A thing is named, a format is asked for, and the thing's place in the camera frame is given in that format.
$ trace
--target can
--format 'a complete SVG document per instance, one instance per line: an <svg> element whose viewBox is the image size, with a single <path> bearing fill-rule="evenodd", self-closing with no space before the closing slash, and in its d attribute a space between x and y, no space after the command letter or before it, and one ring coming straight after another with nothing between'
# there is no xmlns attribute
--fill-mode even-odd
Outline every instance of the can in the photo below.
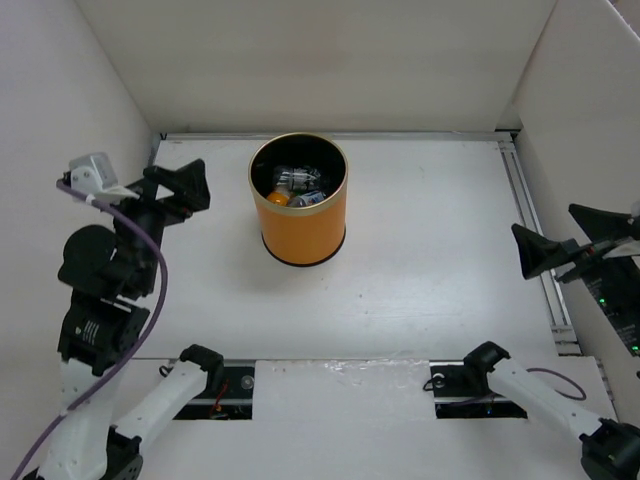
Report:
<svg viewBox="0 0 640 480"><path fill-rule="evenodd" d="M291 208L267 200L280 165L317 168L327 175L326 199ZM334 142L313 133L288 133L265 143L249 163L249 186L267 251L287 265L309 267L332 258L344 243L349 165Z"/></svg>

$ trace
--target cable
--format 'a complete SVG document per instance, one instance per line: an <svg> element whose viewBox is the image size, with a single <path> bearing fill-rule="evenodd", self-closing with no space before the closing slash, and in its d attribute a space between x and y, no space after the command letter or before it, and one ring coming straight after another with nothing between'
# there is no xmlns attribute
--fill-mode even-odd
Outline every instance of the cable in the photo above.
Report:
<svg viewBox="0 0 640 480"><path fill-rule="evenodd" d="M63 192L71 195L74 198L77 198L82 201L87 200L87 195L84 193L78 192L77 190L72 189L68 185L64 183L63 180L58 180L56 182L56 187L62 190ZM129 360L133 358L136 352L140 349L142 344L147 340L151 331L155 327L158 317L160 316L160 311L162 310L162 306L164 305L165 298L167 296L167 282L169 281L169 272L167 270L167 263L160 251L160 247L153 241L153 239L145 232L142 228L140 228L135 222L129 219L126 215L119 212L111 205L105 202L101 202L100 200L92 200L91 206L97 208L102 212L106 212L120 223L125 225L129 230L135 233L140 239L149 247L149 249L153 252L153 254L158 259L158 266L160 267L160 293L158 294L158 301L156 302L155 309L151 314L151 318L147 323L147 327L142 331L140 337L133 344L131 349L122 357L122 359L116 363L109 371L105 373L96 383L94 383L86 392L80 395L76 400L74 400L60 415L53 419L53 421L44 429L44 431L40 434L34 444L31 446L27 454L24 456L18 468L11 476L10 480L18 480L20 475L27 467L27 464L31 461L33 456L36 454L38 449L42 446L45 440L51 435L51 433L56 429L58 425L64 420L64 418L69 414L69 412L74 411L88 399L90 399L98 390L100 390L104 385L107 384L113 377L115 377L120 370L127 364Z"/></svg>
<svg viewBox="0 0 640 480"><path fill-rule="evenodd" d="M216 401L213 405L211 405L211 410L209 410L209 417L212 417L215 412L218 411L218 404L220 403L220 399L222 396L227 393L227 389L229 388L229 379L227 378L225 382L222 384L222 388L220 389L220 393L216 397Z"/></svg>
<svg viewBox="0 0 640 480"><path fill-rule="evenodd" d="M584 402L587 399L587 392L584 391L584 388L582 388L580 385L578 385L577 382L575 382L574 380L571 380L569 377L567 377L566 375L563 375L560 372L556 372L555 370L551 370L551 369L548 369L548 368L540 368L540 367L527 368L527 372L529 372L529 373L536 373L536 372L538 372L538 373L548 373L549 375L554 375L554 376L564 380L565 382L570 384L573 388L578 390L578 392L580 392L580 396L577 397L575 395L569 395L568 393L564 393L564 392L560 392L559 390L556 390L556 392L558 392L560 395L562 395L565 398L568 398L569 400L575 400L576 402Z"/></svg>
<svg viewBox="0 0 640 480"><path fill-rule="evenodd" d="M496 394L490 393L488 395L483 395L482 397L475 397L475 398L470 398L469 400L462 400L461 402L449 403L449 405L452 405L454 407L464 407L466 405L473 405L474 403L480 403L480 402L484 402L486 400L495 399L495 398L496 398Z"/></svg>
<svg viewBox="0 0 640 480"><path fill-rule="evenodd" d="M164 378L167 378L171 373L171 370L173 370L173 368L169 368L166 365L160 365L160 367L158 368L158 373L160 373L160 375L162 375Z"/></svg>

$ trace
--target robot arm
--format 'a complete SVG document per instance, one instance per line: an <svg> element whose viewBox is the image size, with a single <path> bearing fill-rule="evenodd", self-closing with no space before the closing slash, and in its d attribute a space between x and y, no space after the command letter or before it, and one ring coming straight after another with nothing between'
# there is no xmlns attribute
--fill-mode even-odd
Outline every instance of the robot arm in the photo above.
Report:
<svg viewBox="0 0 640 480"><path fill-rule="evenodd" d="M483 394L503 395L548 427L581 441L581 464L592 480L640 478L640 429L602 419L564 398L495 343L484 343L467 355L464 368Z"/></svg>
<svg viewBox="0 0 640 480"><path fill-rule="evenodd" d="M140 438L139 452L144 456L187 402L220 386L222 373L222 355L192 345L182 352L180 361L169 375L137 407L115 423L116 432L127 438Z"/></svg>
<svg viewBox="0 0 640 480"><path fill-rule="evenodd" d="M114 217L114 231L99 225L75 232L64 247L58 278L73 288L58 352L61 356L63 411L36 441L11 477L17 480L37 448L51 435L35 480L135 480L142 454L175 414L207 388L219 386L223 358L192 345L175 371L140 406L112 426L114 400L124 366L147 338L166 293L167 269L160 253L164 228L209 207L204 162L169 171L144 170L127 187L105 154L70 163L58 188ZM156 199L159 185L173 195ZM109 202L119 201L117 206ZM160 265L156 311L132 301L153 291Z"/></svg>

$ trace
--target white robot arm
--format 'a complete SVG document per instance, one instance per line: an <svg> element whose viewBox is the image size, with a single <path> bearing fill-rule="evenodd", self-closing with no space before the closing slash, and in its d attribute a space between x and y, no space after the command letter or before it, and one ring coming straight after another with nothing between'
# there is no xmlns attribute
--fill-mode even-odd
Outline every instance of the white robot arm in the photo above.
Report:
<svg viewBox="0 0 640 480"><path fill-rule="evenodd" d="M640 429L600 418L563 397L495 343L473 350L461 368L481 395L502 395L548 427L582 442L581 464L592 480L640 478Z"/></svg>
<svg viewBox="0 0 640 480"><path fill-rule="evenodd" d="M51 435L47 457L27 479L135 480L144 455L176 414L205 390L221 383L223 358L192 345L169 375L120 420L112 414L121 370L90 400L70 412ZM71 359L62 364L63 402L69 405L95 381L91 368Z"/></svg>

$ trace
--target black bracket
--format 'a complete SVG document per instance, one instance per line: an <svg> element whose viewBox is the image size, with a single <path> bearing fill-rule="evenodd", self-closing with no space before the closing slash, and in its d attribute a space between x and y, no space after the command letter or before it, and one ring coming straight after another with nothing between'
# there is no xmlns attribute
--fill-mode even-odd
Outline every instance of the black bracket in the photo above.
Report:
<svg viewBox="0 0 640 480"><path fill-rule="evenodd" d="M218 352L194 344L182 351L180 361L195 363L203 372L208 373L205 391L220 387L224 374L224 357Z"/></svg>
<svg viewBox="0 0 640 480"><path fill-rule="evenodd" d="M136 480L142 470L140 437L127 438L109 429L107 471L100 480Z"/></svg>
<svg viewBox="0 0 640 480"><path fill-rule="evenodd" d="M582 435L580 463L591 480L635 480L640 471L640 430L600 420L592 435Z"/></svg>
<svg viewBox="0 0 640 480"><path fill-rule="evenodd" d="M500 360L511 358L509 352L493 342L485 342L464 357L469 382L474 384L480 395L491 393L487 383L487 373L493 372L493 367Z"/></svg>
<svg viewBox="0 0 640 480"><path fill-rule="evenodd" d="M108 303L74 290L58 352L64 361L75 358L91 365L91 373L100 377L131 349L148 316L146 308Z"/></svg>

